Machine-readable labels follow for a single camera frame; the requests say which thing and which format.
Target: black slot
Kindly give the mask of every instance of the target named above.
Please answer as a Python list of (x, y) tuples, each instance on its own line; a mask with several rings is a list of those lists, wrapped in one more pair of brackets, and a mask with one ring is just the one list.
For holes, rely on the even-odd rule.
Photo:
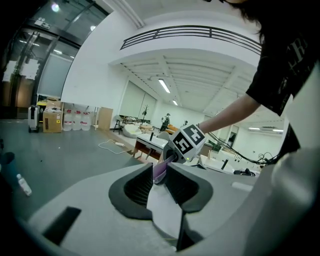
[(80, 209), (68, 206), (43, 232), (43, 236), (59, 246), (80, 213)]

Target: black and white marker cube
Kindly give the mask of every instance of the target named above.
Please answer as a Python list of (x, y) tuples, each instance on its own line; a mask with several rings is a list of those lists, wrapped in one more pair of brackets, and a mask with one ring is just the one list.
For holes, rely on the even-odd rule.
[(179, 158), (183, 157), (187, 162), (201, 151), (206, 142), (205, 134), (194, 124), (186, 125), (177, 130), (171, 137), (171, 146), (177, 149)]

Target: wooden board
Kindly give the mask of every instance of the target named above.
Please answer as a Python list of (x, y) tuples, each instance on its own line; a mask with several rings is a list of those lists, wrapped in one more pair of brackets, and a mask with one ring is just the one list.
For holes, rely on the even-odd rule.
[(98, 129), (103, 131), (109, 131), (113, 111), (114, 110), (112, 108), (100, 108), (98, 114)]

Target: gray floor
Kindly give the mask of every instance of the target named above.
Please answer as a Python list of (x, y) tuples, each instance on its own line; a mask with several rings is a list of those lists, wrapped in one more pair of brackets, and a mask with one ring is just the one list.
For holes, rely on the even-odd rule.
[[(141, 164), (128, 153), (98, 147), (108, 138), (99, 131), (28, 133), (25, 120), (0, 120), (4, 152), (13, 152), (18, 171), (32, 189), (30, 197), (13, 192), (13, 209), (25, 220), (45, 203), (85, 178)], [(114, 152), (122, 149), (112, 143)]]

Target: black t-shirt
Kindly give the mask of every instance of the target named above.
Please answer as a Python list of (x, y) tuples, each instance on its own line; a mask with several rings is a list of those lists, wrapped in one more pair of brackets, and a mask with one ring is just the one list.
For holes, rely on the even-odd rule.
[(170, 123), (170, 118), (169, 116), (165, 117), (165, 121), (162, 123), (163, 126), (168, 126), (168, 124)]
[(297, 95), (317, 60), (315, 48), (305, 36), (283, 34), (283, 38), (265, 37), (257, 71), (246, 92), (279, 116), (290, 95)]

